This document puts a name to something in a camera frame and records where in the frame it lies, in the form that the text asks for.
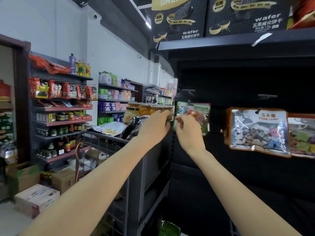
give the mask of orange cord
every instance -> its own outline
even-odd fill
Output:
[[[82,143],[82,141],[81,141],[81,139],[79,139],[79,144],[77,145],[77,147],[76,147],[76,158],[77,158],[77,160],[78,160],[78,170],[77,170],[77,175],[76,175],[76,182],[75,183],[77,183],[78,182],[78,178],[79,178],[79,169],[80,169],[80,159],[79,159],[79,156],[78,156],[78,147],[80,146],[80,144]]]

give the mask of wooden door frame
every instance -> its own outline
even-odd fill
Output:
[[[30,139],[31,134],[33,134],[30,125],[31,111],[28,94],[28,78],[30,76],[28,54],[31,50],[31,43],[0,34],[0,45],[10,47],[13,50],[16,141],[18,162],[22,163],[30,160]]]

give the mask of floor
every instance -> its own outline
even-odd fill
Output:
[[[33,219],[14,210],[13,202],[0,204],[0,236],[16,236],[23,232]]]

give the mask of yellow circle logo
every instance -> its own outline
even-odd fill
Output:
[[[226,0],[216,0],[214,5],[213,5],[213,11],[214,12],[219,12],[222,11],[223,8],[225,7]]]
[[[162,23],[162,21],[163,21],[163,14],[162,14],[162,13],[157,14],[157,15],[155,16],[154,21],[155,21],[156,24]]]

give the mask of forearm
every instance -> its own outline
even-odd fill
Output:
[[[71,187],[41,213],[22,236],[88,236],[149,149],[137,138]]]
[[[242,236],[301,236],[226,170],[211,153],[191,154]]]

